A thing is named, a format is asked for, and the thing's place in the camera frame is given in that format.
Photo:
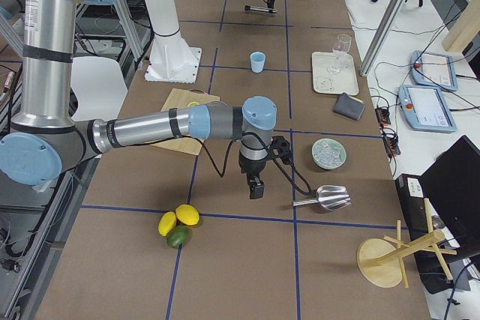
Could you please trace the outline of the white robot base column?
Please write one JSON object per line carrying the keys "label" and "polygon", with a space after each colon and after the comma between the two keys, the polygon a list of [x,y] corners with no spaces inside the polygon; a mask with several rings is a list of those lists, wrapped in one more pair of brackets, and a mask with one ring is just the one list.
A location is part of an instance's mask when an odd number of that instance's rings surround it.
{"label": "white robot base column", "polygon": [[174,0],[145,0],[154,40],[145,79],[151,82],[196,81],[202,50],[182,37]]}

